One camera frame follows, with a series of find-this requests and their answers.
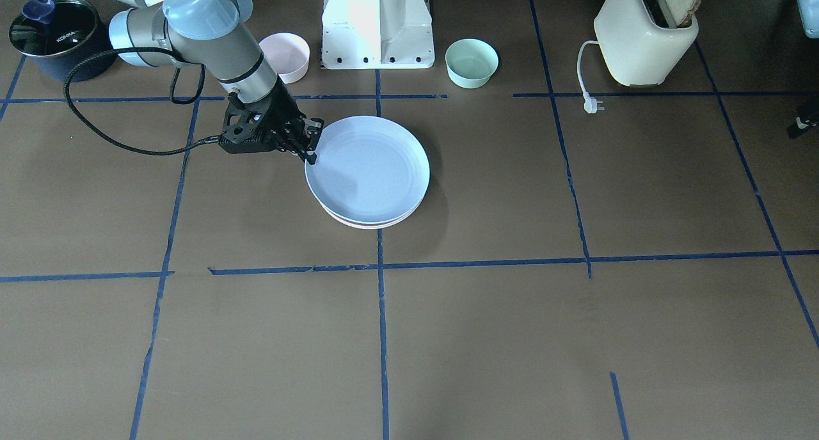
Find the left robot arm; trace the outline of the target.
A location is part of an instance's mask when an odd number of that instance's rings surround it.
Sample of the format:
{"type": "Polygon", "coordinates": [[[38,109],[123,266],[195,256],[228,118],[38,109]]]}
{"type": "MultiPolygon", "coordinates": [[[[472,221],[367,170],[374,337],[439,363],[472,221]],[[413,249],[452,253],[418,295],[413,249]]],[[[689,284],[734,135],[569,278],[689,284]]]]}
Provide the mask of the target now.
{"type": "MultiPolygon", "coordinates": [[[[818,38],[818,0],[797,0],[802,30],[810,40],[818,38]]],[[[818,97],[812,96],[797,107],[795,122],[786,129],[790,139],[798,139],[818,125],[818,97]]]]}

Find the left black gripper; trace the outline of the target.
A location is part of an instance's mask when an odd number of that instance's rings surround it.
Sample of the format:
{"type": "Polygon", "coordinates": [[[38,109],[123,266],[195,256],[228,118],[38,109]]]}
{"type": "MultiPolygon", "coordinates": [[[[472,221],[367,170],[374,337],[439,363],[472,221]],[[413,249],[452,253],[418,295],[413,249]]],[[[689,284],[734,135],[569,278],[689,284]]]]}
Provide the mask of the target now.
{"type": "Polygon", "coordinates": [[[787,127],[787,135],[790,139],[798,139],[805,134],[808,129],[817,126],[818,123],[818,99],[811,98],[797,107],[797,117],[795,122],[787,127]]]}

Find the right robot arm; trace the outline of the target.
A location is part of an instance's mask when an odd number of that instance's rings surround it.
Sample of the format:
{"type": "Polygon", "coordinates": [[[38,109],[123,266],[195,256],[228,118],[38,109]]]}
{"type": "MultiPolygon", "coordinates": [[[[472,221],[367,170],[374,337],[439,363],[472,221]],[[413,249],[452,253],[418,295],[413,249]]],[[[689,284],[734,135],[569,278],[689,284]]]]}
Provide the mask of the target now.
{"type": "Polygon", "coordinates": [[[324,122],[299,110],[246,27],[252,0],[115,1],[129,8],[111,19],[112,48],[79,62],[63,83],[68,107],[93,133],[100,134],[100,129],[76,108],[70,85],[82,68],[118,55],[134,66],[199,66],[227,92],[219,134],[179,148],[178,153],[219,145],[233,154],[290,152],[308,165],[316,163],[324,122]]]}

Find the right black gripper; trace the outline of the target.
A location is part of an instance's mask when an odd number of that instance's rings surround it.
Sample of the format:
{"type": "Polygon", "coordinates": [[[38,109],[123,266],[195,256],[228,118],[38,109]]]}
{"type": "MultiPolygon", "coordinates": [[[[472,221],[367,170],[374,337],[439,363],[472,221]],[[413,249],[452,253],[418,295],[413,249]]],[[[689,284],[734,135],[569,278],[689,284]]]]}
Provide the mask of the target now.
{"type": "Polygon", "coordinates": [[[298,154],[304,163],[314,165],[324,120],[302,113],[284,82],[277,82],[267,97],[270,98],[269,114],[274,116],[274,131],[280,145],[277,152],[298,154]]]}

